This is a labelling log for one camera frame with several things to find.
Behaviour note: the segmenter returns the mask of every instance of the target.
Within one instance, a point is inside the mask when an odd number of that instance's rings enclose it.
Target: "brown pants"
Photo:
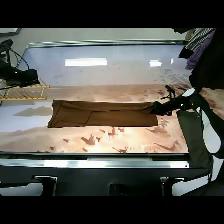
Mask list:
[[[54,100],[48,128],[77,126],[150,127],[157,126],[150,114],[152,103],[106,103]]]

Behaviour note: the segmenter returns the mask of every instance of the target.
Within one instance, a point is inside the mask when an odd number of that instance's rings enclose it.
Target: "brown cloth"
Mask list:
[[[54,100],[48,128],[77,126],[150,127],[158,125],[150,114],[152,103],[107,103]]]

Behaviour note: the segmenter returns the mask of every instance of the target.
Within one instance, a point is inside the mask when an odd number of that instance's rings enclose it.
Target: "striped cloth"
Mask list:
[[[215,28],[196,28],[193,37],[185,46],[186,49],[196,51],[203,41],[215,30]]]

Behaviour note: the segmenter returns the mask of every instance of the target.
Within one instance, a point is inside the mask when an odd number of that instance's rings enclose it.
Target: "folded brown garment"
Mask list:
[[[107,103],[54,100],[48,128],[77,126],[150,127],[158,125],[150,114],[152,103]]]

